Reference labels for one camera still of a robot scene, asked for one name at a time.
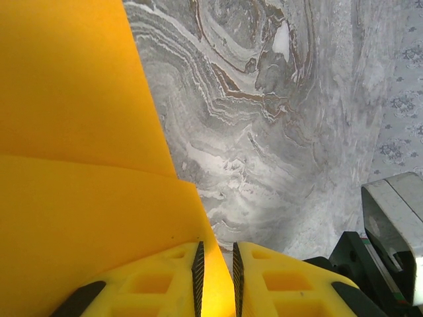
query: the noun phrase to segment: black plastic part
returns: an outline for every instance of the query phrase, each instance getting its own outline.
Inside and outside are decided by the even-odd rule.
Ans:
[[[204,243],[198,243],[194,262],[191,267],[192,273],[192,293],[194,294],[195,317],[201,316],[204,285]]]
[[[356,232],[344,232],[329,257],[337,273],[348,277],[389,317],[410,310],[400,305]]]
[[[310,258],[304,260],[304,262],[307,262],[308,264],[313,264],[315,266],[321,267],[322,269],[327,269],[328,271],[335,272],[335,269],[333,268],[330,261],[322,256],[317,256],[316,258]]]
[[[233,244],[233,286],[235,290],[235,311],[237,317],[243,315],[244,264],[237,243]]]
[[[97,281],[79,287],[51,317],[80,317],[105,286],[106,282]]]
[[[357,317],[387,317],[387,315],[359,289],[343,282],[333,282],[332,287]]]

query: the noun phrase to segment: floral wallpaper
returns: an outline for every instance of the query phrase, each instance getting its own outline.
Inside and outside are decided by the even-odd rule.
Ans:
[[[413,3],[389,96],[370,182],[403,172],[423,177],[423,0]]]

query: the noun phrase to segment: yellow foam block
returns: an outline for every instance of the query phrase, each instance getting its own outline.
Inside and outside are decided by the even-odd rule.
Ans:
[[[198,243],[188,243],[96,276],[105,288],[82,317],[194,317],[191,267]]]
[[[121,0],[2,1],[0,153],[176,177]]]
[[[355,316],[331,285],[339,281],[357,288],[347,277],[250,242],[238,247],[244,267],[242,316]]]
[[[201,240],[203,316],[233,316],[231,277],[193,184],[7,155],[0,175],[0,316],[45,316],[96,274]]]

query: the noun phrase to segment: yellow plastic part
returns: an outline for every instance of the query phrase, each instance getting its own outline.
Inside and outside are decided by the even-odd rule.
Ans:
[[[340,281],[357,287],[348,278],[253,243],[238,246],[244,265],[243,317],[356,316],[331,285]]]
[[[121,0],[2,1],[0,153],[176,178]]]
[[[107,284],[82,317],[194,317],[197,246],[183,244],[96,276],[89,283]]]
[[[202,316],[233,316],[232,280],[194,184],[5,155],[0,175],[0,316],[46,316],[101,272],[198,241]]]

